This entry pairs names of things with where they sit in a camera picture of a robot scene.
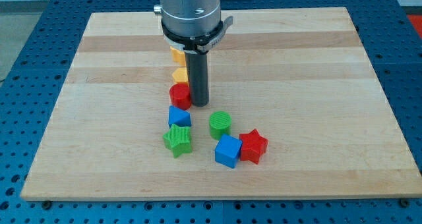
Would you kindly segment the yellow block behind arm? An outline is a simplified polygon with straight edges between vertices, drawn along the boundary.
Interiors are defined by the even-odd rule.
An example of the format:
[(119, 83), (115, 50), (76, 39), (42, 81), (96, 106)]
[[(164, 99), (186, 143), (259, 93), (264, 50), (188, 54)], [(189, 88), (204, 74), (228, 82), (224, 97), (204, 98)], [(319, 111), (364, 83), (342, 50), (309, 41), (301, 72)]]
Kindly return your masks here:
[(185, 52), (180, 51), (174, 47), (170, 47), (172, 60), (176, 63), (179, 63), (182, 67), (186, 66), (186, 60), (185, 60)]

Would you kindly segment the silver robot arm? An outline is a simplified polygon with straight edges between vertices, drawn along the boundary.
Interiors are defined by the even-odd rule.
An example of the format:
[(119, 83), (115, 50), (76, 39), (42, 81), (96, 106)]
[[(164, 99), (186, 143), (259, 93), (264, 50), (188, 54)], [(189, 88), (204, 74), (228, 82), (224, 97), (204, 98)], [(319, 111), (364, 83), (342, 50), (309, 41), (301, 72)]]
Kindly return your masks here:
[(156, 10), (169, 44), (185, 53), (192, 104), (209, 102), (207, 53), (222, 40), (229, 17), (221, 18), (220, 0), (160, 0)]

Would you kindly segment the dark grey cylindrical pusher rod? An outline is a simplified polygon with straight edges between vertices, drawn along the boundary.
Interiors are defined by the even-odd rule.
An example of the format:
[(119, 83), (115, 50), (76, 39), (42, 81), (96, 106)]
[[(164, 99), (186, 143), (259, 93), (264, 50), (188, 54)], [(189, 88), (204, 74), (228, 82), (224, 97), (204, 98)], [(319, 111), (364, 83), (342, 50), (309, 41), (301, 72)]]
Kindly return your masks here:
[(191, 101), (204, 107), (209, 102), (207, 54), (185, 54)]

